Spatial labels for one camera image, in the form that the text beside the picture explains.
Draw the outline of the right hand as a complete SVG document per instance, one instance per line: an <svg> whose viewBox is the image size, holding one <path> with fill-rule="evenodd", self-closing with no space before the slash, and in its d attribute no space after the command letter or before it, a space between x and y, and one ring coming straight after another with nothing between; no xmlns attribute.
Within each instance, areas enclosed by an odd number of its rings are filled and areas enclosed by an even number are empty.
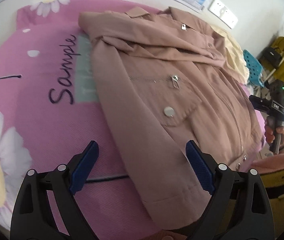
<svg viewBox="0 0 284 240"><path fill-rule="evenodd" d="M281 135L281 144L280 146L284 146L284 126L279 126L276 128L278 134ZM271 145L275 140L274 131L271 127L269 127L268 120L265 121L265 138L266 142Z"/></svg>

